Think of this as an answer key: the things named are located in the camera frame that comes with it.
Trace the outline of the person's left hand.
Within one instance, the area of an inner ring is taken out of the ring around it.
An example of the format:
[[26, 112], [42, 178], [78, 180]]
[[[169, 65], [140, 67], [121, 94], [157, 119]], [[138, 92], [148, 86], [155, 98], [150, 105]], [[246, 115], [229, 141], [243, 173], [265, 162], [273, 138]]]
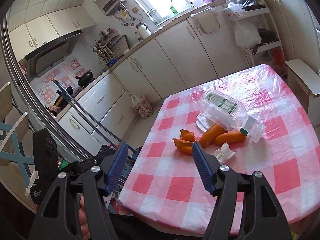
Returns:
[[85, 202], [84, 202], [83, 196], [81, 196], [80, 198], [80, 209], [78, 214], [79, 214], [79, 223], [80, 223], [82, 237], [84, 240], [88, 240], [91, 238], [91, 233], [88, 227], [88, 221], [87, 221], [86, 210], [85, 210]]

